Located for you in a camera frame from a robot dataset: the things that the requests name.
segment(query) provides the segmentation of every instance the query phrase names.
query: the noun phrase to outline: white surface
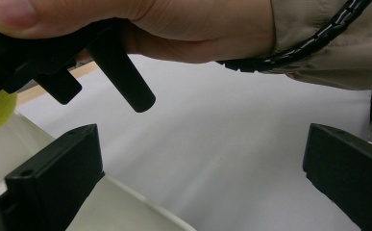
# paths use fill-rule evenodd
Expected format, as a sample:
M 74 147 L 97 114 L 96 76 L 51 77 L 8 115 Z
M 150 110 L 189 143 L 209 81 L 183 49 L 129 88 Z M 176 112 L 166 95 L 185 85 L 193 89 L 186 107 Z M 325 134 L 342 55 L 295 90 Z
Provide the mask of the white surface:
M 43 95 L 17 110 L 55 137 L 97 123 L 106 172 L 199 231 L 359 230 L 301 167 L 312 122 L 365 137 L 369 91 L 133 60 L 157 96 L 146 113 L 99 70 L 66 106 Z
M 195 231 L 109 175 L 87 198 L 67 231 Z

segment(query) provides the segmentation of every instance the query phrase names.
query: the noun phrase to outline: white plastic part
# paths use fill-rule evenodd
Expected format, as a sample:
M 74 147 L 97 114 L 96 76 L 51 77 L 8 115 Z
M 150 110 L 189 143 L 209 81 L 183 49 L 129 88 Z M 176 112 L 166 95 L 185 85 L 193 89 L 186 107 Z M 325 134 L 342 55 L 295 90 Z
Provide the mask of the white plastic part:
M 0 194 L 6 190 L 3 178 L 53 140 L 19 113 L 0 128 Z M 67 230 L 194 231 L 109 175 L 98 182 Z

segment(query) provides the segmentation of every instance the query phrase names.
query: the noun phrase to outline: finger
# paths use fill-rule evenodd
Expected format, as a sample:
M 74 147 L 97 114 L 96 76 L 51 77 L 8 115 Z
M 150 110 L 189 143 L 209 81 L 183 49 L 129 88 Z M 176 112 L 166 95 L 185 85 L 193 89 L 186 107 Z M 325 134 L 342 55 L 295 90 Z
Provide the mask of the finger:
M 0 0 L 0 32 L 15 38 L 51 38 L 105 18 L 137 18 L 153 0 Z

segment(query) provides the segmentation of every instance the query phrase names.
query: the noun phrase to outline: hole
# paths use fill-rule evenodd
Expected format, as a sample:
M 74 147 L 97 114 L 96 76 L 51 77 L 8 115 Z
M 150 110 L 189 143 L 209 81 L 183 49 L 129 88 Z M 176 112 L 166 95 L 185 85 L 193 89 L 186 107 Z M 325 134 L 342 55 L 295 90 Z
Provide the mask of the hole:
M 33 170 L 28 169 L 28 170 L 24 170 L 24 171 L 22 171 L 22 172 L 20 173 L 20 175 L 26 177 L 26 176 L 30 176 L 30 175 L 32 175 L 33 172 L 34 172 Z

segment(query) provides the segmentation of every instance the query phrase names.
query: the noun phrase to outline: sleeve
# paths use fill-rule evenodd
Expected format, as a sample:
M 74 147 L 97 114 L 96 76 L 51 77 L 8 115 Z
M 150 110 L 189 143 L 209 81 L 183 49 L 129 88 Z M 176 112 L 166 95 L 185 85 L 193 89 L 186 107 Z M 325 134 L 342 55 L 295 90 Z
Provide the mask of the sleeve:
M 276 45 L 281 52 L 310 38 L 342 8 L 345 0 L 272 0 Z M 372 3 L 327 47 L 290 66 L 272 70 L 311 84 L 372 90 Z

